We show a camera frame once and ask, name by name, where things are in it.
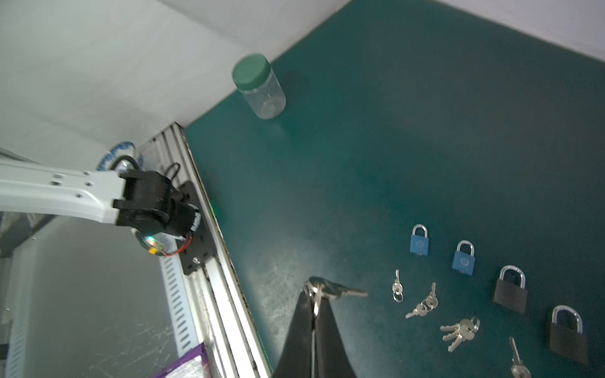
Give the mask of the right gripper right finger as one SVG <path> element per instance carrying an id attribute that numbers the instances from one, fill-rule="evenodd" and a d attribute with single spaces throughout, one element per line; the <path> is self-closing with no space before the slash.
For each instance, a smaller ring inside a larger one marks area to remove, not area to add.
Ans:
<path id="1" fill-rule="evenodd" d="M 355 378 L 328 299 L 321 299 L 314 320 L 314 333 L 315 377 Z"/>

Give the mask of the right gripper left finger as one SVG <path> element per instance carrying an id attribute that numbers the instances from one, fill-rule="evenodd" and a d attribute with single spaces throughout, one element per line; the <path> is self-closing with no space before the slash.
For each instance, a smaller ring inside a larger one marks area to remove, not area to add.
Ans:
<path id="1" fill-rule="evenodd" d="M 312 377 L 313 324 L 311 298 L 302 291 L 273 378 Z"/>

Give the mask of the silver key bunch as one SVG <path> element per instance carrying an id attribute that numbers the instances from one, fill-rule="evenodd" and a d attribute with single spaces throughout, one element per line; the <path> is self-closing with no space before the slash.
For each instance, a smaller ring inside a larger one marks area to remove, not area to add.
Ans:
<path id="1" fill-rule="evenodd" d="M 424 317 L 439 306 L 439 299 L 436 297 L 436 283 L 432 283 L 429 295 L 410 312 L 405 318 Z"/>
<path id="2" fill-rule="evenodd" d="M 514 337 L 509 338 L 510 347 L 512 349 L 512 366 L 510 368 L 511 374 L 514 378 L 531 378 L 532 373 L 525 366 L 521 360 L 518 348 Z"/>
<path id="3" fill-rule="evenodd" d="M 461 321 L 453 325 L 441 326 L 441 332 L 446 332 L 446 335 L 442 337 L 442 340 L 452 342 L 447 347 L 447 351 L 452 353 L 462 343 L 473 340 L 480 328 L 480 325 L 480 319 L 477 317 L 472 317 L 471 319 L 461 319 Z"/>

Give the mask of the small blue padlock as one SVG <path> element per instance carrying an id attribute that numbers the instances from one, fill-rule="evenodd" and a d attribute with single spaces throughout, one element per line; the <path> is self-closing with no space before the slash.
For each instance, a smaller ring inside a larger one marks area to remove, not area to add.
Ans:
<path id="1" fill-rule="evenodd" d="M 412 229 L 410 252 L 420 256 L 429 254 L 429 232 L 425 225 L 417 224 Z"/>

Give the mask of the blue padlock with keys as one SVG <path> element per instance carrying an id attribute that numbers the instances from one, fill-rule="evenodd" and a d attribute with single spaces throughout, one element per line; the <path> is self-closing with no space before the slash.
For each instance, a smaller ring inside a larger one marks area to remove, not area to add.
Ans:
<path id="1" fill-rule="evenodd" d="M 461 240 L 454 253 L 452 261 L 452 269 L 472 276 L 474 274 L 474 266 L 476 262 L 475 247 L 468 240 Z"/>

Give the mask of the black padlock with keys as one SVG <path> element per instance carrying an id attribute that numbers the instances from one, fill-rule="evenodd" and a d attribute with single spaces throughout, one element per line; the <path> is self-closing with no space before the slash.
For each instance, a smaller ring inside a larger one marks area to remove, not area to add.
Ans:
<path id="1" fill-rule="evenodd" d="M 515 273 L 518 280 L 514 283 L 505 280 L 508 272 Z M 517 266 L 507 265 L 502 267 L 499 278 L 496 281 L 493 302 L 516 313 L 525 315 L 527 299 L 526 274 Z"/>

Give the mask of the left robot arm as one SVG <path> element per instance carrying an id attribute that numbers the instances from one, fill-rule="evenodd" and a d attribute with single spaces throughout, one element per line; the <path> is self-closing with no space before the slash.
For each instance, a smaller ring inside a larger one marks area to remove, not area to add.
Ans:
<path id="1" fill-rule="evenodd" d="M 171 180 L 155 171 L 79 171 L 1 160 L 1 209 L 95 220 L 185 237 L 201 222 L 199 209 L 176 199 Z"/>

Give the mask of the green table mat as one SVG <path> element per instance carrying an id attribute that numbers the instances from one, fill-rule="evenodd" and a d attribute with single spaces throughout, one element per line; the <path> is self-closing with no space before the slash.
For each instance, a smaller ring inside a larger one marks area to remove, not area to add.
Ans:
<path id="1" fill-rule="evenodd" d="M 354 1 L 274 62 L 272 121 L 230 95 L 186 130 L 271 368 L 309 277 L 360 377 L 604 375 L 604 65 L 427 1 Z M 410 252 L 429 232 L 429 254 Z M 452 269 L 475 247 L 474 274 Z M 526 274 L 522 315 L 493 302 Z M 403 302 L 392 297 L 400 271 Z M 439 306 L 406 319 L 436 283 Z M 589 364 L 549 350 L 558 305 Z M 477 317 L 450 353 L 440 327 Z"/>

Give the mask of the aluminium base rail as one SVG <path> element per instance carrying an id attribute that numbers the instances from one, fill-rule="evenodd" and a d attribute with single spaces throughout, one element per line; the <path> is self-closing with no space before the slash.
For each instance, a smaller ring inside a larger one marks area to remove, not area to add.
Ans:
<path id="1" fill-rule="evenodd" d="M 202 213 L 181 260 L 190 306 L 214 377 L 269 377 L 271 369 L 184 129 L 173 123 L 141 146 L 145 169 L 165 173 Z"/>

